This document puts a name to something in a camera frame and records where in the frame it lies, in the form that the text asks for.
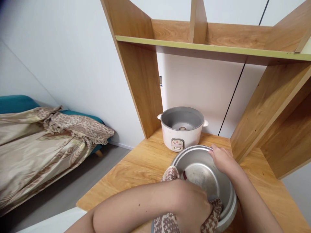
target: gray floor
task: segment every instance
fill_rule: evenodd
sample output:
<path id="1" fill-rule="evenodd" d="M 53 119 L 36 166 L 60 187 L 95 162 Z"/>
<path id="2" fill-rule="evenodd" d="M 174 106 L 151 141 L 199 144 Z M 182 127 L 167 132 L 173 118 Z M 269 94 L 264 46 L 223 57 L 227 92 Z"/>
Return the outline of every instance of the gray floor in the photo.
<path id="1" fill-rule="evenodd" d="M 75 207 L 76 202 L 130 150 L 111 144 L 104 156 L 90 155 L 76 169 L 0 219 L 1 232 L 17 232 Z"/>

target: white rice cooker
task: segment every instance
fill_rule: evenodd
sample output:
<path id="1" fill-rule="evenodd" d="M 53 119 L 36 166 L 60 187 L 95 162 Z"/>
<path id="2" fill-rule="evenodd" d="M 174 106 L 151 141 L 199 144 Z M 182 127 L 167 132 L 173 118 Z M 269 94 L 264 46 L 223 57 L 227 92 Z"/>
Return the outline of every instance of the white rice cooker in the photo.
<path id="1" fill-rule="evenodd" d="M 161 120 L 163 140 L 172 151 L 197 145 L 202 127 L 208 126 L 208 121 L 198 110 L 190 107 L 174 107 L 158 115 Z"/>

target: stainless steel pot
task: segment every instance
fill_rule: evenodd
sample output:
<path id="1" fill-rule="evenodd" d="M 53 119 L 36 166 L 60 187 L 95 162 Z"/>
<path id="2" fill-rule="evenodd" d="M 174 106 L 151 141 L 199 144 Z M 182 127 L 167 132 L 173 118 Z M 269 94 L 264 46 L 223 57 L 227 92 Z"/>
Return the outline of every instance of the stainless steel pot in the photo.
<path id="1" fill-rule="evenodd" d="M 223 232 L 235 217 L 238 199 L 229 178 L 215 166 L 209 150 L 213 149 L 202 145 L 188 147 L 175 157 L 171 165 L 177 168 L 182 179 L 200 186 L 208 197 L 220 198 L 224 207 L 216 232 Z"/>

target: sofa leg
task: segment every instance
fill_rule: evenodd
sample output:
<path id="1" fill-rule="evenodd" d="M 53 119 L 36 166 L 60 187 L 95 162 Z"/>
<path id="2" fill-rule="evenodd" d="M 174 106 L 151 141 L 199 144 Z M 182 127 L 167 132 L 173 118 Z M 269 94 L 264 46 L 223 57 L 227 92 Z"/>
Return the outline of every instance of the sofa leg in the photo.
<path id="1" fill-rule="evenodd" d="M 102 156 L 103 156 L 103 153 L 102 153 L 100 150 L 96 151 L 95 154 L 96 154 L 98 157 L 102 157 Z"/>

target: wooden countertop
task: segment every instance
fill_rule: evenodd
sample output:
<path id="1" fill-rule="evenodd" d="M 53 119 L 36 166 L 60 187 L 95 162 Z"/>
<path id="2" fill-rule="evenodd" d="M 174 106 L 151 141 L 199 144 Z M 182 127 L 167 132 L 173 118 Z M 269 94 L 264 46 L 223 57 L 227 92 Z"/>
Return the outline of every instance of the wooden countertop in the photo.
<path id="1" fill-rule="evenodd" d="M 199 144 L 215 143 L 231 151 L 230 140 L 202 133 Z M 123 190 L 148 183 L 159 182 L 163 173 L 177 155 L 163 142 L 162 130 L 158 129 L 149 139 L 144 139 L 113 169 L 111 169 L 78 202 L 77 207 L 89 211 L 108 197 Z M 270 208 L 285 232 L 311 232 L 296 203 L 282 181 L 277 180 L 260 149 L 253 149 L 241 163 L 241 167 Z M 225 232 L 243 232 L 240 210 Z M 133 232 L 149 233 L 151 221 Z"/>

